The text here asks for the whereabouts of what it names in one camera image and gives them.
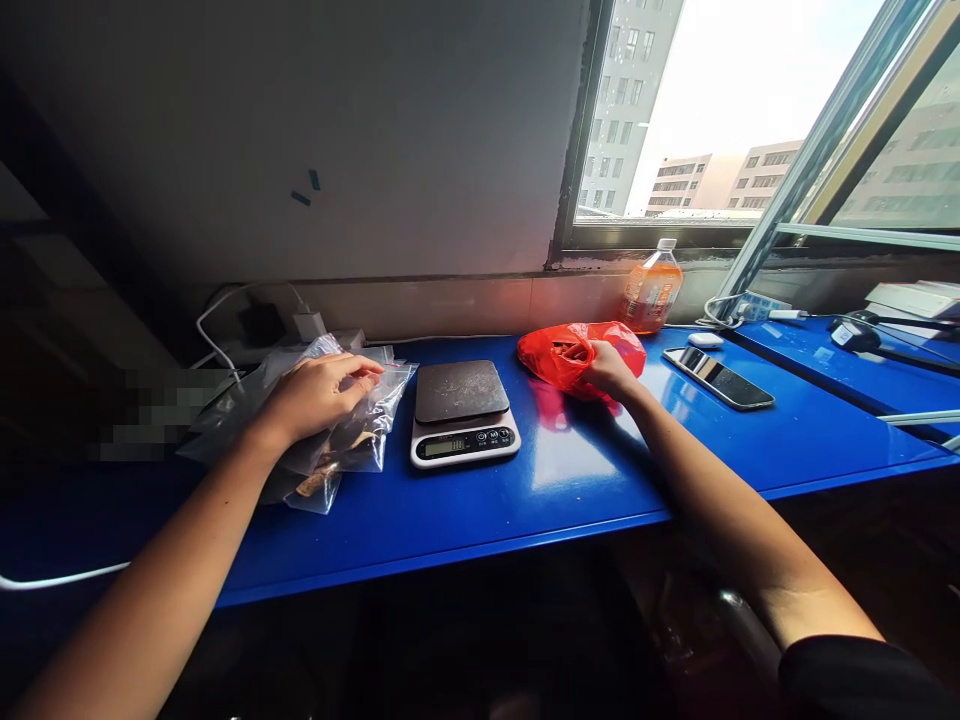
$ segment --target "black sleeve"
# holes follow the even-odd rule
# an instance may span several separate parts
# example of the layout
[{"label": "black sleeve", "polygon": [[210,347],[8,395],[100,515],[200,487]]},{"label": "black sleeve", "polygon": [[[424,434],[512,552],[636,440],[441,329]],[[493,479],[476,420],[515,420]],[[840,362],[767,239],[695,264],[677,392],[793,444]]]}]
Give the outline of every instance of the black sleeve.
[{"label": "black sleeve", "polygon": [[791,718],[960,718],[960,703],[902,650],[867,638],[821,635],[780,660]]}]

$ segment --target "power strip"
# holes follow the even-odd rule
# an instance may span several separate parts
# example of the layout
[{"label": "power strip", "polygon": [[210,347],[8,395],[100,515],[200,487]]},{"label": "power strip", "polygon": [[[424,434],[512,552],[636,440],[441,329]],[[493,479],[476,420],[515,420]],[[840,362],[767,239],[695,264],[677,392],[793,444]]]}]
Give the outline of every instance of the power strip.
[{"label": "power strip", "polygon": [[764,322],[771,310],[792,310],[790,303],[768,298],[766,295],[748,292],[737,300],[736,314],[744,322]]}]

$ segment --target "blue table surface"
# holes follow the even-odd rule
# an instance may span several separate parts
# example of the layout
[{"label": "blue table surface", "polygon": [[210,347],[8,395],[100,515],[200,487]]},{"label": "blue table surface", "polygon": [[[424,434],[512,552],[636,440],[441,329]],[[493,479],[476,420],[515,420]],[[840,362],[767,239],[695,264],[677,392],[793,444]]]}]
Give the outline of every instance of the blue table surface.
[{"label": "blue table surface", "polygon": [[[747,341],[776,353],[785,367],[800,365],[820,375],[825,386],[851,397],[878,413],[897,414],[960,410],[960,378],[905,365],[878,356],[864,356],[833,344],[827,326],[830,318],[802,322],[765,322],[743,325],[737,333]],[[928,347],[960,362],[960,344],[926,340],[905,332],[880,335],[883,345],[898,352],[937,361],[908,343]],[[949,436],[960,434],[960,424],[935,426]]]},{"label": "blue table surface", "polygon": [[[721,362],[776,396],[739,413],[661,360],[686,331],[643,340],[642,381],[711,450],[767,498],[944,465],[958,457],[889,427],[733,344]],[[420,363],[496,364],[523,445],[510,460],[416,470],[409,462],[415,387],[387,441],[385,471],[344,477],[330,515],[285,506],[254,514],[219,605],[338,585],[669,517],[630,417],[534,378],[517,338],[398,346]],[[129,560],[203,475],[175,459],[65,473],[0,508],[0,573],[30,580]]]}]

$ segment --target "phone screen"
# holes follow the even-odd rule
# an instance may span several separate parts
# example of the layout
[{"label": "phone screen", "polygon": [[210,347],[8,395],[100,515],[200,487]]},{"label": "phone screen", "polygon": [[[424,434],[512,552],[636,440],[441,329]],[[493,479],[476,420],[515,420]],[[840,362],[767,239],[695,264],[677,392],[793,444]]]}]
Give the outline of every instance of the phone screen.
[{"label": "phone screen", "polygon": [[721,399],[733,405],[769,405],[773,396],[752,382],[744,380],[733,370],[721,365],[699,348],[687,347],[664,350],[663,354],[674,364],[695,375],[704,385],[710,386]]}]

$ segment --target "red plastic bag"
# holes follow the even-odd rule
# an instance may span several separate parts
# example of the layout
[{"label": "red plastic bag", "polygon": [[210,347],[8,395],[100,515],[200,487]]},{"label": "red plastic bag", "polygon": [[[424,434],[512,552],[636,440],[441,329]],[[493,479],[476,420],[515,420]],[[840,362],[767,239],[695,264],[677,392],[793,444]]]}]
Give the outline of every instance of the red plastic bag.
[{"label": "red plastic bag", "polygon": [[[581,400],[596,400],[606,394],[580,377],[596,357],[590,340],[606,340],[613,345],[627,367],[640,377],[647,353],[633,331],[618,322],[571,323],[535,330],[520,338],[517,356],[531,372],[554,387]],[[585,360],[566,356],[573,346],[584,348]]]}]

